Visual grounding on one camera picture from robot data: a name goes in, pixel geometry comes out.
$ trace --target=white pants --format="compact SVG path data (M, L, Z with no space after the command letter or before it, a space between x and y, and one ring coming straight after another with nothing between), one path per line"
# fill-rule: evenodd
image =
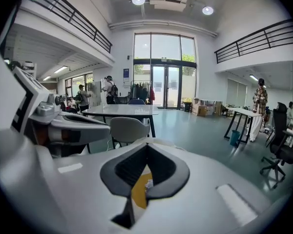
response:
M260 127L262 126L262 122L263 122L262 116L253 117L253 123L251 126L251 132L250 132L251 141L255 141L257 135L259 134Z

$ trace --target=ceiling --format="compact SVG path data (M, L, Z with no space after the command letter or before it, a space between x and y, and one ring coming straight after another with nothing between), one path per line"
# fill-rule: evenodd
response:
M267 88L293 91L292 61L238 68L227 72L234 76L238 76L247 82L251 82L254 86L257 86L258 83L254 79L250 78L250 75L254 75L258 79L263 78Z
M86 57L55 41L26 31L19 25L13 25L7 35L4 57L16 60L20 64L24 61L37 63L36 78L38 79L46 76L58 78L77 69L86 69L100 64L97 60ZM68 66L68 68L55 74L54 71L62 66Z
M187 0L186 7L182 12L164 9L155 9L154 5L146 3L137 6L131 3L131 0L110 0L117 17L117 22L126 20L141 19L162 19L175 20L183 23L192 23L197 26L205 27L209 30L215 30L220 11L228 0ZM210 6L214 13L206 16L202 13L204 6Z

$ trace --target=tree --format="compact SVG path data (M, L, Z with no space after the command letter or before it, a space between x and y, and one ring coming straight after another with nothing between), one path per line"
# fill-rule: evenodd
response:
M134 65L134 74L135 75L143 75L143 65Z
M182 54L182 60L195 62L195 57L193 55ZM194 68L182 67L183 76L192 76L194 73Z

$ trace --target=black seat cushion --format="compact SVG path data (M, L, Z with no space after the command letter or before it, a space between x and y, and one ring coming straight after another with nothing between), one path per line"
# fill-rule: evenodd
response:
M271 146L274 153L278 150L277 145ZM287 145L283 145L279 151L277 158L284 160L288 164L293 164L293 149Z

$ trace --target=black railing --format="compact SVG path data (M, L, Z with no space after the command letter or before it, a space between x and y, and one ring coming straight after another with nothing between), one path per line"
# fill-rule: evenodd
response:
M293 44L293 20L288 19L257 30L215 51L217 63L256 51Z
M31 0L58 15L111 53L112 43L67 0Z

